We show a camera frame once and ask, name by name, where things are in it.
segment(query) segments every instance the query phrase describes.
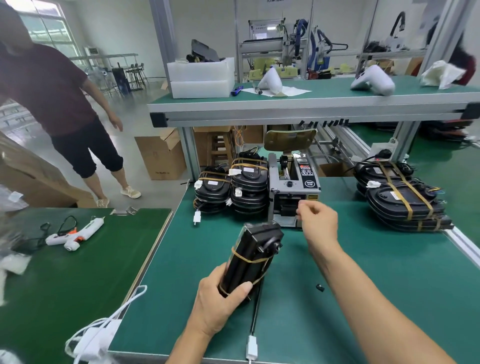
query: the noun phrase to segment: white cloth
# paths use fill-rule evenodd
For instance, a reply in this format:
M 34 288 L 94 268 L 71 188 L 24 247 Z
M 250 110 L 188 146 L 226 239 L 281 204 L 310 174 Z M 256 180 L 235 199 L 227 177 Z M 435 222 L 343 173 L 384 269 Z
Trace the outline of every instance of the white cloth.
M 256 94 L 254 88 L 244 88 L 242 91 L 245 92 L 250 92 L 251 94 Z M 296 96 L 296 95 L 301 95 L 305 94 L 307 92 L 311 92 L 311 90 L 302 90 L 296 87 L 288 87 L 288 86 L 283 86 L 282 87 L 282 92 L 278 94 L 274 94 L 270 90 L 262 90 L 262 96 L 268 96 L 268 97 L 289 97 L 289 96 Z
M 438 86 L 439 90 L 445 90 L 452 85 L 453 81 L 461 79 L 465 72 L 466 70 L 445 61 L 437 61 L 422 73 L 420 85 Z

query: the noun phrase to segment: floor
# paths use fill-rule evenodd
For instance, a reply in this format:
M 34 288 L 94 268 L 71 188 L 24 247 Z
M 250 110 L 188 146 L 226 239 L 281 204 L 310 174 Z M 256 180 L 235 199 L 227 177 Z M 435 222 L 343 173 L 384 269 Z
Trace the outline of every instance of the floor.
M 152 181 L 150 179 L 134 139 L 135 136 L 158 134 L 158 130 L 152 126 L 150 121 L 147 104 L 166 93 L 160 88 L 161 85 L 161 82 L 151 82 L 145 90 L 135 91 L 128 97 L 122 97 L 115 93 L 111 97 L 106 95 L 110 106 L 123 122 L 122 133 L 112 127 L 103 109 L 92 101 L 94 109 L 124 159 L 127 181 L 133 188 L 142 192 L 142 197 L 137 200 L 121 195 L 117 181 L 93 156 L 97 163 L 97 173 L 104 193 L 110 198 L 109 207 L 117 210 L 125 210 L 129 206 L 176 209 L 183 196 L 186 185 L 181 183 L 185 181 Z M 35 120 L 29 119 L 11 126 L 0 125 L 0 131 L 58 167 L 72 186 L 88 190 L 71 165 L 53 148 L 49 136 Z

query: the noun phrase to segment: table leg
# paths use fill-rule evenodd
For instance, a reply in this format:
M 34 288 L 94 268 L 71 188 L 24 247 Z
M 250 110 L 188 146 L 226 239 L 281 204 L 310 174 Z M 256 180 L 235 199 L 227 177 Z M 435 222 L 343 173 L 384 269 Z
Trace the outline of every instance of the table leg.
M 195 144 L 195 135 L 192 127 L 177 128 L 185 163 L 187 164 L 188 178 L 196 181 L 200 174 L 200 164 L 198 163 L 197 146 Z

